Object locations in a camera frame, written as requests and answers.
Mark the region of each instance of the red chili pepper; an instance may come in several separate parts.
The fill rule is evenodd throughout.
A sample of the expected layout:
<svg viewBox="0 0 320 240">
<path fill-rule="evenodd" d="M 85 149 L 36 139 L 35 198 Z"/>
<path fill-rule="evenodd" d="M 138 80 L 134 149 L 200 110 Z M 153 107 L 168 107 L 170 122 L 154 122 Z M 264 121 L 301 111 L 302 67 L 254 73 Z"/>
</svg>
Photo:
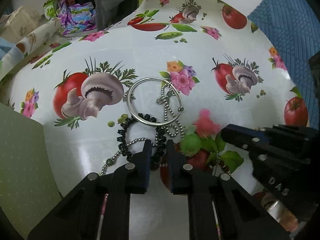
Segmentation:
<svg viewBox="0 0 320 240">
<path fill-rule="evenodd" d="M 170 22 L 171 23 L 179 23 L 179 20 L 180 19 L 185 19 L 183 16 L 182 16 L 182 13 L 178 13 L 177 15 L 175 15 L 171 20 Z"/>
<path fill-rule="evenodd" d="M 154 32 L 162 30 L 167 26 L 165 23 L 143 23 L 143 24 L 133 24 L 131 25 L 133 28 L 145 31 L 145 32 Z"/>
<path fill-rule="evenodd" d="M 132 20 L 130 20 L 127 25 L 137 24 L 141 22 L 144 19 L 144 17 L 135 17 Z"/>
</svg>

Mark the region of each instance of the blue mat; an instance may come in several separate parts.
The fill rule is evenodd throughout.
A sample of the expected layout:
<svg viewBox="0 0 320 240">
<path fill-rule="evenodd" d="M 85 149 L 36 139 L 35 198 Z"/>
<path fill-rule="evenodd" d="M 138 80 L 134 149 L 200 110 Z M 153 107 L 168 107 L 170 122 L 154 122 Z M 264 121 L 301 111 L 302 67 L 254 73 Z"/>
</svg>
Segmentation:
<svg viewBox="0 0 320 240">
<path fill-rule="evenodd" d="M 269 38 L 299 88 L 318 129 L 318 100 L 308 60 L 320 50 L 320 23 L 306 0 L 263 0 L 248 16 Z"/>
</svg>

